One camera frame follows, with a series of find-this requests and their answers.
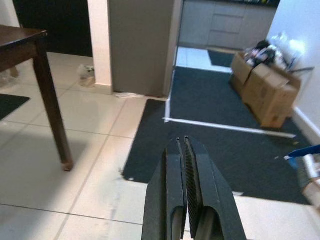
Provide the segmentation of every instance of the dark wooden table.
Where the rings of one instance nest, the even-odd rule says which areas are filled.
[[[71,171],[71,156],[47,57],[45,30],[0,25],[0,73],[33,59],[33,68],[49,118],[62,168]]]

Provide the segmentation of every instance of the doorway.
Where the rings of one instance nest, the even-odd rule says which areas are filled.
[[[92,57],[87,0],[13,0],[20,25],[48,32],[48,52]]]

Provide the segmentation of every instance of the black mat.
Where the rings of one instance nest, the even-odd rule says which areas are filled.
[[[221,66],[221,67],[229,68],[235,56],[232,53],[225,53],[220,51],[208,50],[208,52],[211,60],[211,65],[213,66]]]
[[[177,67],[171,96],[171,117],[205,123],[261,129],[250,110],[229,84],[229,73]],[[288,119],[275,132],[299,129]]]
[[[244,196],[309,204],[297,174],[283,157],[309,145],[295,140],[181,123],[164,123],[165,103],[148,100],[125,165],[126,180],[148,183],[170,139],[193,136],[202,142],[232,190]]]
[[[222,73],[178,68],[172,90],[171,117],[259,128],[229,86],[228,78]],[[248,197],[308,204],[301,194],[296,172],[283,160],[287,153],[310,145],[291,120],[281,131],[296,134],[295,139],[164,123],[164,112],[164,102],[148,100],[123,171],[125,179],[148,183],[168,141],[188,135],[205,144],[233,191]]]
[[[0,94],[0,120],[22,106],[29,99],[29,97],[25,96]]]

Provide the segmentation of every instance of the kitchen cabinet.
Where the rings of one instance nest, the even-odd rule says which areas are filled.
[[[276,7],[214,0],[186,0],[179,45],[245,49],[264,40]]]

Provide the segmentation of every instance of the open cardboard box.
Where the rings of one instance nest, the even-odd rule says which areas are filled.
[[[246,63],[244,56],[244,52],[236,53],[231,64],[233,75],[230,78],[230,84],[241,97],[251,71],[254,69]]]
[[[281,128],[291,114],[300,85],[297,77],[278,67],[260,64],[246,81],[242,101],[262,127]]]

